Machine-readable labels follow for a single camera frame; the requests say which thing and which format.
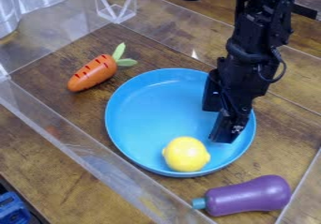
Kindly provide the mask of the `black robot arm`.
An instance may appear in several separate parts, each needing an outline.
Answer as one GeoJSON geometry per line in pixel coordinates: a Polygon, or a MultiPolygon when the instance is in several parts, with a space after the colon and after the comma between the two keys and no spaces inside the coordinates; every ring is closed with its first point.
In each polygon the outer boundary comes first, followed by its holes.
{"type": "Polygon", "coordinates": [[[289,43],[293,3],[237,0],[227,55],[217,59],[202,98],[202,109],[218,113],[210,132],[213,142],[234,142],[250,120],[253,100],[285,75],[288,66],[278,47],[289,43]]]}

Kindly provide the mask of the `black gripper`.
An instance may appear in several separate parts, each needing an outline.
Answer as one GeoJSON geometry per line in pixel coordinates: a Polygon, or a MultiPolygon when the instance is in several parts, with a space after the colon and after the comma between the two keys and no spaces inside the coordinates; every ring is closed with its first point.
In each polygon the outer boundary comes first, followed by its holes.
{"type": "Polygon", "coordinates": [[[233,143],[250,120],[251,102],[266,94],[278,64],[273,61],[247,63],[233,56],[217,59],[210,71],[202,97],[202,109],[218,112],[210,132],[213,142],[233,143]]]}

